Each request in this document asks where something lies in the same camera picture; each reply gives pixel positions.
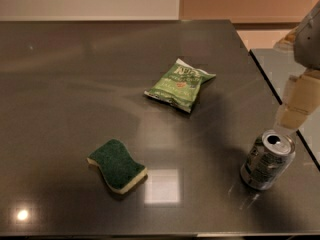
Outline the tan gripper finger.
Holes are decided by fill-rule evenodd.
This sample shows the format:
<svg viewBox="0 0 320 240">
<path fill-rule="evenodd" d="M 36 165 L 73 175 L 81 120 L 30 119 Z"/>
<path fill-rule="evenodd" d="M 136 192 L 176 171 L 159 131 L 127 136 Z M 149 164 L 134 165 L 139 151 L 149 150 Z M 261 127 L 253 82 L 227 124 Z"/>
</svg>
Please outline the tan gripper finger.
<svg viewBox="0 0 320 240">
<path fill-rule="evenodd" d="M 320 106 L 320 71 L 306 69 L 286 82 L 282 104 L 275 117 L 275 130 L 297 130 Z"/>
</svg>

